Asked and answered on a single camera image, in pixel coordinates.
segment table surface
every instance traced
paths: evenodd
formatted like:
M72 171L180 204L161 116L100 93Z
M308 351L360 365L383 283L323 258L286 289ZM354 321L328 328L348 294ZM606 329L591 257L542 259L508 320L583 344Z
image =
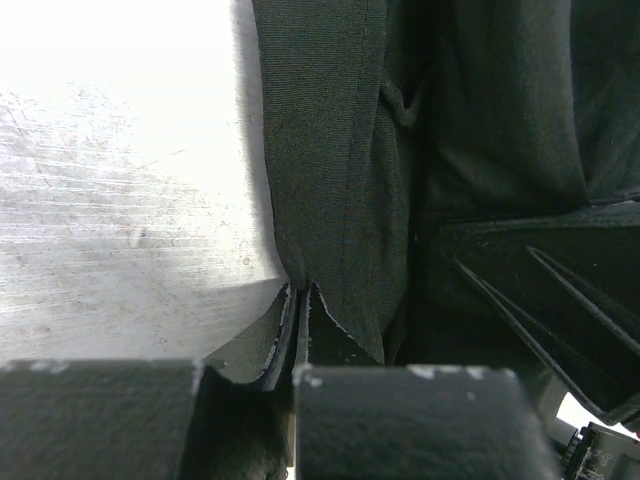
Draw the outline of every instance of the table surface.
M250 0L14 3L0 360L210 353L285 281Z

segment stitching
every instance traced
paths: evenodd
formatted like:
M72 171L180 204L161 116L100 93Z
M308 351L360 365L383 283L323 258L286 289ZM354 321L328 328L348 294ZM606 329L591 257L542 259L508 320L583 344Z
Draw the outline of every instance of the stitching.
M347 190L345 192L345 199L344 199L344 215L342 218L342 314L344 315L344 309L345 309L345 304L346 304L346 299L345 299L345 287L346 287L346 280L345 280L345 270L346 270L346 261L345 261L345 253L346 253L346 232L347 232L347 212L348 212L348 201L350 198L349 195L349 187L350 187L350 183L351 183L351 161L353 160L353 146L355 144L355 136L356 136L356 126L358 125L358 110L360 108L360 90L361 90L361 85L362 85L362 72L364 71L364 52L365 52L365 46L367 43L367 26L369 25L369 5L370 5L370 0L367 0L366 3L366 7L365 7L365 11L364 11L364 32L362 35L362 46L360 48L360 55L362 57L362 60L360 62L360 72L358 73L358 85L357 85L357 90L356 90L356 106L355 106L355 112L353 115L353 134L351 135L351 144L349 145L349 163L347 164Z

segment white table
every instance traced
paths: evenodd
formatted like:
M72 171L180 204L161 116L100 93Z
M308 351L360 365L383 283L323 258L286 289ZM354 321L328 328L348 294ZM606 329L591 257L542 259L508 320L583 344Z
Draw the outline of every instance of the white table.
M200 357L285 282L250 0L0 7L0 360Z

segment scratched metal surface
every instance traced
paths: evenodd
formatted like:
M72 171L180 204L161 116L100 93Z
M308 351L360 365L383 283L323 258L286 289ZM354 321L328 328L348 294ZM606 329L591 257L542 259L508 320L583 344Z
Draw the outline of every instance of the scratched metal surface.
M284 282L250 0L13 3L0 360L210 353Z

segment black fabric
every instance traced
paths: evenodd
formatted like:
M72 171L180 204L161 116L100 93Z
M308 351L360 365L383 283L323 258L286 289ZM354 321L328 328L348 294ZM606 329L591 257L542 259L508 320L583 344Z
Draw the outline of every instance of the black fabric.
M379 361L508 366L553 408L546 367L424 260L445 222L640 197L640 2L254 6L276 241L293 284L317 282Z

